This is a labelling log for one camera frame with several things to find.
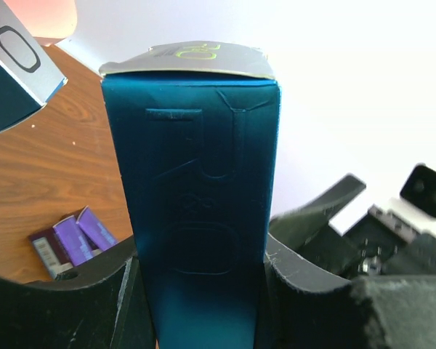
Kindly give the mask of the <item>purple toothpaste box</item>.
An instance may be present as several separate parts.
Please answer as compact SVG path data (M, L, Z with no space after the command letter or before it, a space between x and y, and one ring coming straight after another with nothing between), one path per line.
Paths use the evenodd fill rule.
M73 215L30 234L28 240L53 279L94 257L92 248Z
M101 251L106 251L118 243L117 238L88 206L81 210L76 218L76 223L89 240Z

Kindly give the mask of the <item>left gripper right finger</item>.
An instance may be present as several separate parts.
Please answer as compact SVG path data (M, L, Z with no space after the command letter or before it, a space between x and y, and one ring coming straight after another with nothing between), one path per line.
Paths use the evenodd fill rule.
M348 281L268 236L255 348L436 348L436 276Z

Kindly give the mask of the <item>blue toothpaste box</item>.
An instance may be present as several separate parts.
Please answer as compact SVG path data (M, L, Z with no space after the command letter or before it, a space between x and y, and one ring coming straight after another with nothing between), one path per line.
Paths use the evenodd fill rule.
M0 133L43 109L67 83L4 1L0 1Z
M280 87L252 47L189 41L100 67L161 348L252 348Z

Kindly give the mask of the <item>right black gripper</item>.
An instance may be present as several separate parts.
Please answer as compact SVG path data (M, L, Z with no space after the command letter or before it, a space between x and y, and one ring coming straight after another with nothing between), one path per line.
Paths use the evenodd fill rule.
M353 174L346 174L308 204L275 216L269 234L289 249L301 247L301 256L329 273L346 279L368 275L366 256L355 242L368 222L366 215L344 235L328 221L366 189Z

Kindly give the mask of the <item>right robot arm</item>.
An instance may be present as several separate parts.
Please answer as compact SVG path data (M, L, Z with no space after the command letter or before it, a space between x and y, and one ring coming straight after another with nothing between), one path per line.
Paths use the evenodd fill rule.
M319 268L346 279L357 276L436 275L436 237L420 233L391 211L370 205L354 222L334 220L366 189L351 174L306 206L274 217L270 234Z

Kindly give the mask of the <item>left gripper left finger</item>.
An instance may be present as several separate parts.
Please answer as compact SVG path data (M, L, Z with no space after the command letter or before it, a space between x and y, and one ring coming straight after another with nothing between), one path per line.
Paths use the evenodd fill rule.
M154 348L133 238L54 281L0 276L0 348Z

